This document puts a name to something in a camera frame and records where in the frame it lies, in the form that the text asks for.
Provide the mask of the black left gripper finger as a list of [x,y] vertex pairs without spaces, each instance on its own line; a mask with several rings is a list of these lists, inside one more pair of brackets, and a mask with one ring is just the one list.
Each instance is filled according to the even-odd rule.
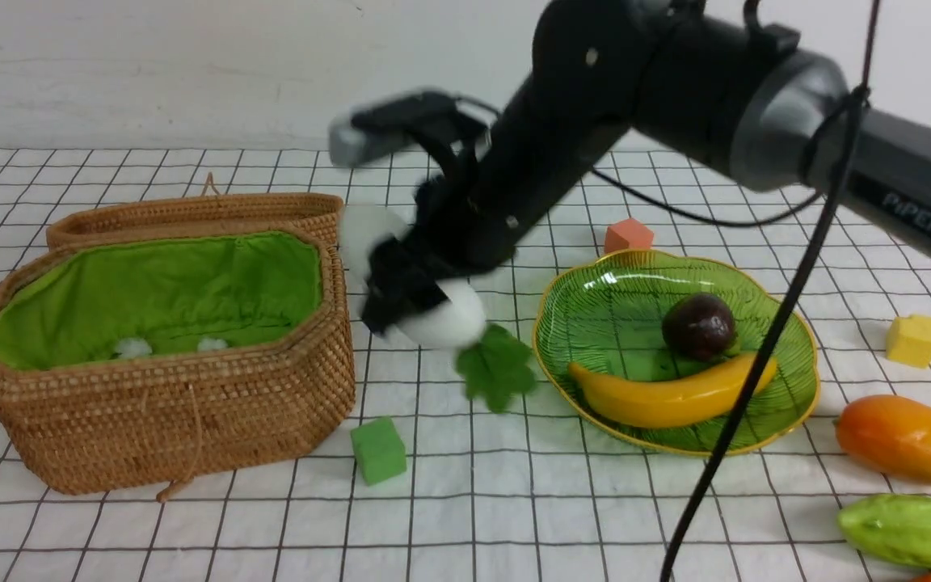
[[421,238],[386,238],[369,253],[367,297],[361,318],[374,334],[449,302],[437,277],[449,273],[437,247]]

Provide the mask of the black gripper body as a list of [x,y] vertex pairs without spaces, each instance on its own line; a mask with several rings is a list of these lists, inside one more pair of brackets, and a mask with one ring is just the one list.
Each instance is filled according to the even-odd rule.
[[428,178],[417,194],[407,241],[436,277],[485,275],[514,257],[506,222],[515,200],[514,170],[455,168]]

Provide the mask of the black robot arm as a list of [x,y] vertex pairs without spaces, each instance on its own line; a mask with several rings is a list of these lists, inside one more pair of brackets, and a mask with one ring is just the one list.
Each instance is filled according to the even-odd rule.
[[418,90],[332,128],[339,165],[416,143],[442,171],[406,238],[372,253],[366,327],[383,335],[439,306],[437,281],[507,262],[630,130],[753,191],[816,189],[931,258],[931,128],[872,108],[867,87],[756,7],[739,26],[701,1],[554,1],[491,125]]

